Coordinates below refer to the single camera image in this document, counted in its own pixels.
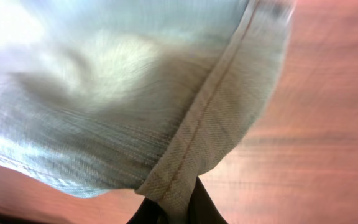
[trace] wood grain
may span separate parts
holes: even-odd
[[[358,223],[358,0],[299,0],[263,118],[202,180],[229,223]],[[125,223],[142,197],[74,198],[0,167],[0,207]]]

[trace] cloth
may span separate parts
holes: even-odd
[[[291,12],[256,0],[0,0],[0,165],[77,197],[132,188],[184,222],[197,176],[270,98]]]

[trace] stitching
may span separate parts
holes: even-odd
[[[251,23],[252,23],[252,20],[253,20],[253,18],[254,18],[255,11],[257,10],[257,7],[258,7],[258,5],[259,5],[259,2],[260,2],[259,0],[256,0],[255,6],[254,6],[253,11],[252,11],[252,15],[251,15],[251,17],[250,17],[250,19],[249,19],[249,21],[248,21],[248,24],[247,24],[247,26],[246,26],[245,31],[243,32],[243,34],[242,34],[242,36],[241,36],[241,40],[243,40],[244,37],[246,36],[246,33],[247,33],[247,31],[248,31],[248,29],[249,29]],[[206,106],[204,107],[204,109],[203,109],[203,111],[202,111],[202,113],[201,113],[200,119],[197,121],[196,129],[195,129],[195,131],[193,132],[193,135],[192,135],[192,137],[191,137],[191,139],[190,139],[190,142],[189,142],[189,144],[187,145],[187,147],[186,147],[186,149],[185,149],[185,153],[184,153],[184,155],[183,155],[183,157],[182,157],[182,160],[180,161],[179,167],[178,167],[178,169],[175,171],[175,173],[173,174],[173,177],[172,177],[171,181],[169,182],[169,184],[168,184],[166,190],[164,191],[163,195],[160,197],[159,200],[163,200],[163,199],[165,198],[165,196],[167,195],[168,191],[172,188],[172,183],[173,183],[173,181],[177,179],[177,175],[178,175],[179,171],[181,170],[185,159],[187,158],[187,155],[188,155],[190,146],[192,145],[192,143],[193,143],[193,141],[194,141],[194,139],[195,139],[195,136],[196,136],[196,134],[197,134],[197,132],[198,132],[200,126],[201,126],[201,122],[202,122],[202,120],[203,120],[203,117],[204,117],[204,115],[205,115],[205,112],[206,112],[206,110],[207,110],[209,104],[210,104],[210,103],[212,102],[212,100],[214,99],[214,97],[215,97],[215,95],[216,95],[216,93],[217,93],[217,91],[218,91],[219,86],[221,86],[222,81],[223,81],[224,78],[226,77],[227,72],[228,72],[228,70],[229,70],[229,68],[230,68],[230,65],[233,63],[234,56],[237,54],[237,51],[238,51],[238,48],[236,48],[236,50],[232,53],[232,57],[231,57],[230,61],[226,64],[225,70],[223,71],[223,73],[222,73],[222,75],[221,75],[219,81],[217,82],[217,84],[216,84],[216,86],[215,86],[215,89],[214,89],[213,92],[212,92],[212,95],[209,97],[209,99],[208,99],[208,101],[207,101],[207,104],[206,104]]]

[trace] wooden surface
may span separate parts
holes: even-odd
[[[229,223],[358,223],[358,0],[299,0],[294,17],[264,117],[201,177]],[[0,167],[0,206],[16,213],[125,223],[141,200],[73,198]]]

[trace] garment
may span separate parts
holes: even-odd
[[[135,189],[173,223],[197,176],[263,111],[292,12],[256,0],[0,0],[7,8],[0,165],[77,197]]]

